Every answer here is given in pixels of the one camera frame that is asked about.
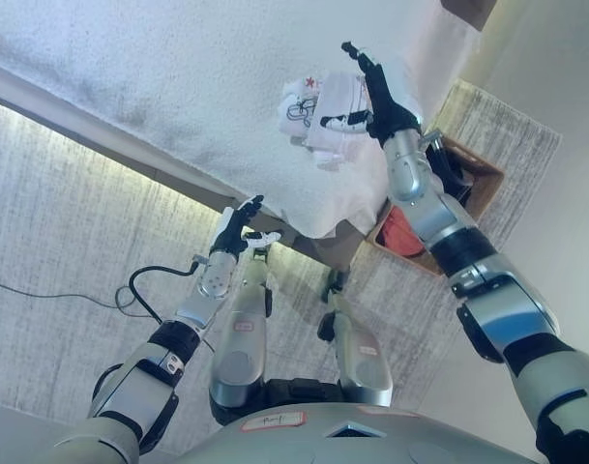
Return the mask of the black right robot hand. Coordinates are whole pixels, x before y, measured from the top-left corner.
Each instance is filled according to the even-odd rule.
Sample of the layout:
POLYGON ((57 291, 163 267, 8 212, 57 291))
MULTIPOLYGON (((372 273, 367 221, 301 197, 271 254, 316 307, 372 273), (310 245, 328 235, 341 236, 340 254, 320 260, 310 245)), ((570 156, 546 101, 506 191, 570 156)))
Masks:
POLYGON ((415 113, 397 102, 391 93, 382 65, 370 59, 352 42, 344 42, 340 48, 358 63, 363 72, 370 109, 347 114, 322 116, 320 127, 331 131, 361 132, 379 142, 381 147, 401 131, 414 131, 422 135, 421 123, 415 113))

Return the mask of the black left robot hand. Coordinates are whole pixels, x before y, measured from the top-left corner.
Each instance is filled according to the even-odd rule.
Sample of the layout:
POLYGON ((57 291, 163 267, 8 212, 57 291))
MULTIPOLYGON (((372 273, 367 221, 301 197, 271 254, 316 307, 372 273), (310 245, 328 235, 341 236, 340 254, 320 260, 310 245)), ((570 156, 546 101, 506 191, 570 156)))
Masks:
POLYGON ((243 229, 250 225, 250 221, 261 210, 263 200, 263 195, 256 195, 236 209, 230 206, 223 209, 210 245, 210 256, 217 252, 226 253, 237 261, 248 248, 267 247, 281 238, 280 230, 243 233, 243 229))

